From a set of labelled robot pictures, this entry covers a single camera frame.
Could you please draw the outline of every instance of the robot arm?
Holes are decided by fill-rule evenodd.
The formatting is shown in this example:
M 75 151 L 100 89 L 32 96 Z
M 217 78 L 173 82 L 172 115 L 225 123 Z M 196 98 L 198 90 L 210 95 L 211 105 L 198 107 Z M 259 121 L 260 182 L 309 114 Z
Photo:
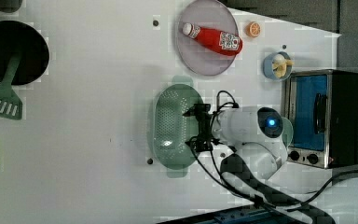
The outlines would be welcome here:
M 203 108 L 202 113 L 190 116 L 199 116 L 199 122 L 204 120 L 202 116 L 208 110 Z M 209 115 L 212 123 L 202 122 L 202 132 L 195 137 L 197 144 L 187 143 L 198 152 L 212 150 L 213 140 L 233 149 L 235 153 L 220 164 L 222 181 L 233 194 L 253 198 L 254 203 L 270 206 L 305 223 L 358 223 L 358 192 L 355 187 L 358 179 L 352 180 L 351 188 L 333 186 L 310 203 L 270 185 L 268 179 L 287 160 L 287 150 L 282 142 L 282 119 L 275 110 L 251 106 L 232 108 L 214 115 L 216 119 Z M 348 198 L 345 203 L 342 194 Z

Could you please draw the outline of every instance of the white bottle cap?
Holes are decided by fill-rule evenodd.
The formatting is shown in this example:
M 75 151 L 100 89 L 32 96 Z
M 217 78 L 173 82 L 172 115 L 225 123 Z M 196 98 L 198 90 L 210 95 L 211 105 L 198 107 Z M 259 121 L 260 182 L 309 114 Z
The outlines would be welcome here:
M 193 25 L 190 23 L 185 23 L 183 26 L 183 34 L 184 35 L 190 35 L 191 30 L 193 29 Z

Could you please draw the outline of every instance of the black frying pan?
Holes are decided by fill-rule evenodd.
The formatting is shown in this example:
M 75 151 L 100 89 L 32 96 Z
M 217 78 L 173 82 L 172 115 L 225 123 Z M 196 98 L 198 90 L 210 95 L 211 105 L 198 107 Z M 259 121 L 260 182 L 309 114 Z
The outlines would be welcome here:
M 12 85 L 25 85 L 40 78 L 48 67 L 45 39 L 33 27 L 18 21 L 0 21 L 0 81 L 16 48 L 22 51 Z

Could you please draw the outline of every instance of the red ketchup bottle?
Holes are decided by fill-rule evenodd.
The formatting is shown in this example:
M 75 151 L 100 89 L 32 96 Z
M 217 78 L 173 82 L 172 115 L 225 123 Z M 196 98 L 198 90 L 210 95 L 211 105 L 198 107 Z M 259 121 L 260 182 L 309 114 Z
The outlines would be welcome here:
M 240 37 L 223 31 L 186 23 L 183 26 L 183 34 L 195 39 L 205 48 L 219 54 L 234 56 L 242 50 L 242 40 Z

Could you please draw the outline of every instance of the oven window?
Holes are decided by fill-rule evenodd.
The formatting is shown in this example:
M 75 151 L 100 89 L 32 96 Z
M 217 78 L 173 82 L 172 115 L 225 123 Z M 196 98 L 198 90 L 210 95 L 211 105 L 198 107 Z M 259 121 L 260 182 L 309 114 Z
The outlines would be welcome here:
M 296 78 L 295 147 L 324 151 L 324 133 L 315 133 L 313 119 L 317 95 L 327 94 L 327 76 Z

